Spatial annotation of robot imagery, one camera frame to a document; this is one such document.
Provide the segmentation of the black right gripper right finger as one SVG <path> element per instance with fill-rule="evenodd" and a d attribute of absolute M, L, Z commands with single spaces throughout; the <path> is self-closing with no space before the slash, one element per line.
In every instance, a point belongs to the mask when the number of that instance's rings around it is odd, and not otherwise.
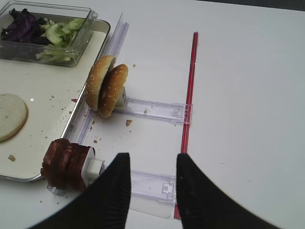
<path fill-rule="evenodd" d="M 188 154 L 176 160 L 176 193 L 184 229 L 275 229 L 221 191 Z"/>

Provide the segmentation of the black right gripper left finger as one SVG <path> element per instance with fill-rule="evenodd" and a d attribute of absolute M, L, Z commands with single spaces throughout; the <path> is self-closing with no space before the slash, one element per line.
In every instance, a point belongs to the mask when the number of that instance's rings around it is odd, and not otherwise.
<path fill-rule="evenodd" d="M 34 229 L 123 229 L 131 201 L 129 153 L 118 153 L 92 185 Z"/>

